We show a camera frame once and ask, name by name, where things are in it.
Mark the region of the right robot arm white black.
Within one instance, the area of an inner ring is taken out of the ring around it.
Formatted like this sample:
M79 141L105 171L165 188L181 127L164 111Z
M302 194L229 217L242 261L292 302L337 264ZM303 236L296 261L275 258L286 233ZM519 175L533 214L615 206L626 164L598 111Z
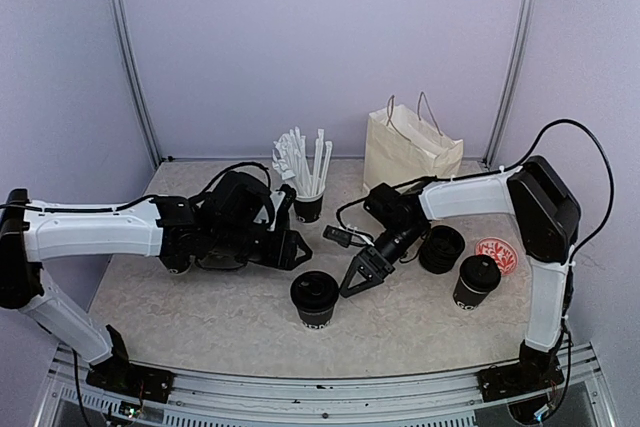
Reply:
M380 183L361 201L384 231L352 259L340 285L344 298L382 284L436 220L512 216L532 272L532 297L511 380L518 389L531 391L549 376L550 362L565 335L581 208L544 157L452 180L421 177L397 186Z

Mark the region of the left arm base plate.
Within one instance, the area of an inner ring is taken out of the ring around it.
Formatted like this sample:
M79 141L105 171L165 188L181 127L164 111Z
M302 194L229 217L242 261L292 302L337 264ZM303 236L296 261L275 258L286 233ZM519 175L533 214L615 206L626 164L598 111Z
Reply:
M168 402L175 375L168 370L137 364L115 364L91 367L88 385L143 401Z

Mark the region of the right aluminium corner post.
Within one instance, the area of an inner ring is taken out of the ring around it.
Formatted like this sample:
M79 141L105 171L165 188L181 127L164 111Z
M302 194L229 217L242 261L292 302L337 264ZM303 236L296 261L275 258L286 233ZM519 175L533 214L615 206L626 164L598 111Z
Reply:
M489 144L484 154L484 162L490 167L496 162L501 142L504 138L508 118L512 110L518 80L526 52L530 24L535 8L535 0L520 0L516 28L512 42L506 76L501 90L498 111L491 131Z

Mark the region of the black plastic cup lid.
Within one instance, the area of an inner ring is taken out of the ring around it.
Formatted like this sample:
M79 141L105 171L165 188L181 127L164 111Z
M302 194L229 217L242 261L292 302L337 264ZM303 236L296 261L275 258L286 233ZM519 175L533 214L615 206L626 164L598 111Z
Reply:
M496 262L486 255L467 257L460 266L460 278L477 292L491 292L498 287L502 274Z

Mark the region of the cup holding white straws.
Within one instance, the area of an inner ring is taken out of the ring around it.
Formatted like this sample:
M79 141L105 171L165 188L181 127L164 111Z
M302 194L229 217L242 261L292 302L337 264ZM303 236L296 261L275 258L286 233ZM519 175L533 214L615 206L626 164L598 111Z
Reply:
M294 189L294 211L299 222L311 224L320 219L333 147L322 128L317 130L310 149L298 126L273 142L272 168Z

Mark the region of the aluminium front frame rail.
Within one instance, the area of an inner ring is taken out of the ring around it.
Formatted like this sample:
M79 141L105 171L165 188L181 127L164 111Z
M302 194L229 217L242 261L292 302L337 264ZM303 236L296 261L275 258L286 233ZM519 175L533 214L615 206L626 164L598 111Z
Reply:
M95 424L131 426L491 426L511 425L510 409L537 393L486 402L478 371L368 379L260 378L180 369L166 403L146 401L126 415L131 398L74 383L73 359L57 349L40 393L34 426L81 424L82 403Z

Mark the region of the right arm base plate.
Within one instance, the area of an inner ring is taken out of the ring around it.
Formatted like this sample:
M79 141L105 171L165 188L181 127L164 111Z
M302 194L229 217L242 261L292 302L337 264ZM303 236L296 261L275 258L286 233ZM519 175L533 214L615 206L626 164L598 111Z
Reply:
M541 372L533 364L519 362L493 366L477 373L477 379L484 402L492 402L516 397L561 385L565 378L558 364L552 364Z

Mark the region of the black paper coffee cup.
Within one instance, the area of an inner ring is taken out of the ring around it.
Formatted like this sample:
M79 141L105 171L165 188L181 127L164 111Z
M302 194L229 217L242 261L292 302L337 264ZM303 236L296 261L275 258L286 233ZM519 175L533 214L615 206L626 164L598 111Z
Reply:
M456 306L475 310L500 284L501 271L493 258L487 255L467 257L459 268L459 277L453 291Z

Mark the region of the stack of black lids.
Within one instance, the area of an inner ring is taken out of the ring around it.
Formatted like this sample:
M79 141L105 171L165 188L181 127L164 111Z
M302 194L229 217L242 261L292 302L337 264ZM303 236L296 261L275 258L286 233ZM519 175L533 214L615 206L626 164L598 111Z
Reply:
M433 274L451 271L465 249L463 236L446 225L433 227L418 252L422 268Z

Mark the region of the red patterned white bowl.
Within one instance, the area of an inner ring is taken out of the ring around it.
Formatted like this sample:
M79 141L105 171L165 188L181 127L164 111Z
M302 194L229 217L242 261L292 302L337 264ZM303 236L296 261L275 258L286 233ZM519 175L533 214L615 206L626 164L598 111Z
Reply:
M480 239L475 245L475 254L491 257L503 276L513 274L518 266L518 254L515 248L501 238Z

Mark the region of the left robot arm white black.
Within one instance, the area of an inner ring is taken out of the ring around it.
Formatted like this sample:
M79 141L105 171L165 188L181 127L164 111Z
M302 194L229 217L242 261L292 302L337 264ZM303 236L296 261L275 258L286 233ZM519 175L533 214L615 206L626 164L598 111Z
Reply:
M64 205L13 190L1 215L1 306L17 310L75 350L121 392L140 381L121 334L100 325L45 273L46 260L128 254L154 257L171 274L204 260L232 270L256 264L292 271L313 252L291 229L296 193L235 170L189 198L147 195L122 205Z

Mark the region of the cream paper takeout bag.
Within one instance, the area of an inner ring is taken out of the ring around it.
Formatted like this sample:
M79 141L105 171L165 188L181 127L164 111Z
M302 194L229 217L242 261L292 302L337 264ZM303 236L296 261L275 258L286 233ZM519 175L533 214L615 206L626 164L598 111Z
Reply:
M421 176L455 176L463 153L464 141L441 130L425 92L419 94L415 109L391 96L384 108L368 114L363 189Z

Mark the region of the stack of paper cups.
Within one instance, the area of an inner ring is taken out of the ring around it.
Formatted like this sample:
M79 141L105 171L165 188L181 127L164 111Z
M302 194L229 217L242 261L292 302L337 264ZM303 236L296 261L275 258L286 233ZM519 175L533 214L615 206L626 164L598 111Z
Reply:
M160 257L160 261L166 271L173 276L185 274L192 266L189 255L162 256Z

